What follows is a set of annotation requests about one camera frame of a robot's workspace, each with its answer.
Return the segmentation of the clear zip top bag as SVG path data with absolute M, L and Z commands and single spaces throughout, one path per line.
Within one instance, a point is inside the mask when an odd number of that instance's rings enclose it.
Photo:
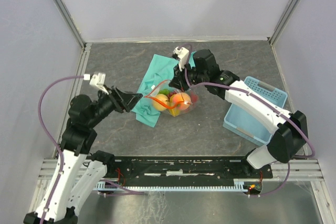
M 177 117 L 191 112 L 199 103 L 198 95 L 191 89 L 184 90 L 169 86 L 170 80 L 163 80 L 152 86 L 149 94 L 150 105 L 157 111 Z

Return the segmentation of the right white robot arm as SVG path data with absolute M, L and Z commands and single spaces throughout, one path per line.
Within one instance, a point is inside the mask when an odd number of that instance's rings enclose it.
M 271 134 L 268 144 L 251 151 L 242 162 L 241 172 L 246 177 L 254 177 L 265 165 L 288 163 L 308 142 L 307 118 L 302 112 L 290 112 L 271 104 L 237 75 L 220 69 L 210 50 L 192 54 L 184 47 L 176 47 L 172 57 L 178 64 L 173 69 L 170 87 L 186 91 L 205 86 L 209 93 L 248 112 Z

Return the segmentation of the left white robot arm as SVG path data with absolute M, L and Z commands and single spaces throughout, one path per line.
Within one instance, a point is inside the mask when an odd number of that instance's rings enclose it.
M 97 137 L 95 126 L 113 111 L 130 112 L 141 98 L 140 93 L 111 87 L 98 91 L 96 101 L 85 94 L 71 100 L 66 129 L 57 146 L 57 167 L 42 202 L 35 211 L 26 214 L 24 223 L 77 223 L 95 185 L 116 171 L 115 156 L 97 151 L 92 155 L 86 173 L 76 179 Z

